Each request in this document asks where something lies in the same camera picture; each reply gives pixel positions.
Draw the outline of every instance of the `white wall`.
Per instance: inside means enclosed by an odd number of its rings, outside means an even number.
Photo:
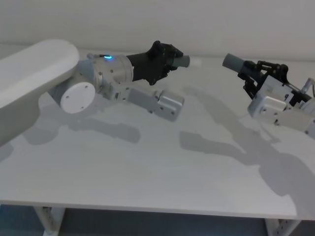
[[[0,43],[315,59],[313,0],[1,0]]]

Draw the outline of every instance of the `gray floor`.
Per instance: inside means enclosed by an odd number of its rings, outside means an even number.
[[[0,207],[0,236],[42,236],[32,207]],[[262,219],[67,209],[59,236],[266,236]],[[303,222],[292,236],[314,236]]]

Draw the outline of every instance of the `white circular joint cap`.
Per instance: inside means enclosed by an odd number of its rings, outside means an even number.
[[[78,113],[86,109],[93,102],[94,97],[95,88],[91,83],[77,83],[63,94],[60,107],[67,113]]]

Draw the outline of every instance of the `robotic arm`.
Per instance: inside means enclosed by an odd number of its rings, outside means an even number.
[[[245,81],[243,89],[252,99],[251,117],[299,130],[315,139],[315,99],[307,95],[314,80],[309,78],[302,89],[287,80],[288,66],[266,61],[242,60],[228,54],[223,66],[238,73]]]
[[[129,101],[174,121],[184,99],[170,91],[143,88],[193,60],[169,44],[156,41],[135,55],[92,55],[79,61],[76,47],[64,40],[45,40],[0,60],[0,146],[31,127],[39,117],[38,99],[48,92],[67,113],[86,109],[96,93]]]

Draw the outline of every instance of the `table surface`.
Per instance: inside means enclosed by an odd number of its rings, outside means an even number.
[[[155,85],[185,96],[176,122],[100,96],[67,115],[43,95],[34,127],[0,148],[0,204],[315,220],[314,140],[252,120],[221,63]],[[296,86],[312,76],[314,63],[287,64]]]

